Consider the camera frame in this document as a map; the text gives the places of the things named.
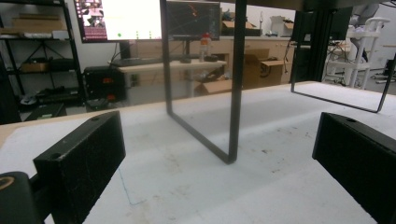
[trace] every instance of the cabinet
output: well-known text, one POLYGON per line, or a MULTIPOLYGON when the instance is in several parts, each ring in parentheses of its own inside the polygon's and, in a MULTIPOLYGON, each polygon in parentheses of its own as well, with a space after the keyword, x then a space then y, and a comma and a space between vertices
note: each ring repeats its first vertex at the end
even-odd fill
POLYGON ((6 46, 4 49, 7 49, 7 57, 10 60, 7 72, 9 76, 15 77, 21 95, 27 93, 23 87, 21 76, 38 73, 49 76, 51 87, 46 89, 57 90, 56 93, 59 97, 52 95, 51 103, 58 103, 58 101, 59 103, 63 101, 81 102, 84 97, 82 75, 66 2, 64 0, 0 0, 0 8, 2 8, 0 9, 0 40, 4 42, 6 46), (18 24, 18 19, 15 19, 18 16, 21 16, 19 21, 27 23, 18 24), (34 21, 40 20, 43 25, 34 24, 34 21), (45 22, 50 20, 52 23, 54 20, 58 20, 63 25, 63 29, 47 27, 45 22), (37 31, 31 29, 34 25, 38 27, 37 31), (28 62, 36 59, 37 54, 40 54, 38 59, 42 62, 29 64, 28 62), (61 85, 57 87, 54 83, 53 76, 55 74, 62 76, 64 73, 73 73, 73 78, 77 79, 78 86, 74 87, 72 91, 65 89, 64 92, 59 92, 64 87, 61 85))

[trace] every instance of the black monitor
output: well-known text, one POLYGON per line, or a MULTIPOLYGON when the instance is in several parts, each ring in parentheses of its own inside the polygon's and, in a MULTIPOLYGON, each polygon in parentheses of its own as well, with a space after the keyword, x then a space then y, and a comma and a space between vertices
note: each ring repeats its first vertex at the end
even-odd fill
MULTIPOLYGON (((332 27, 330 30, 329 41, 346 39, 351 14, 352 7, 337 9, 332 17, 332 27)), ((302 44, 310 45, 312 34, 314 33, 315 29, 317 15, 317 12, 296 11, 291 40, 297 41, 299 32, 302 32, 302 44)))
POLYGON ((205 33, 219 40, 219 2, 168 0, 167 11, 170 40, 199 40, 205 33))
POLYGON ((74 0, 82 43, 161 39, 160 0, 74 0))

